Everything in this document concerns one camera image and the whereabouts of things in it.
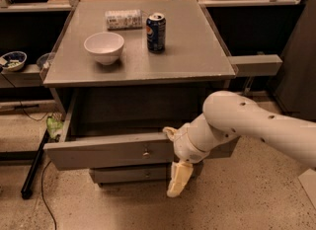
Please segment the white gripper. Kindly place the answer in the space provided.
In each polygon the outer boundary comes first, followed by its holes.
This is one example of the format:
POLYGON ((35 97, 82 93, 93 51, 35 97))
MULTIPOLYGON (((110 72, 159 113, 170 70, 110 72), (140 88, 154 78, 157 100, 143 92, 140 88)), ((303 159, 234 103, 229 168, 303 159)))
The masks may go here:
POLYGON ((202 161, 209 155, 208 151, 203 152, 197 149, 190 141, 190 128, 188 123, 185 123, 178 130, 170 126, 163 128, 163 132, 174 144, 175 155, 181 160, 178 163, 172 163, 171 181, 168 185, 167 197, 179 196, 193 174, 194 167, 192 164, 202 161))

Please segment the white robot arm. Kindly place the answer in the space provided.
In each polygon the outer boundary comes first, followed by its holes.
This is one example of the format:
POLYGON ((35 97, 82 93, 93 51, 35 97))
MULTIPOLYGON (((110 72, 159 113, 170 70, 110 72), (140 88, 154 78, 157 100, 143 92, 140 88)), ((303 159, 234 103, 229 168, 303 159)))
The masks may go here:
POLYGON ((191 122, 163 131, 179 158, 171 167, 167 196, 181 194, 193 174, 194 164, 210 151, 239 136, 263 140, 274 149, 316 167, 316 124, 262 109, 256 102, 229 91, 217 91, 204 101, 202 113, 191 122))

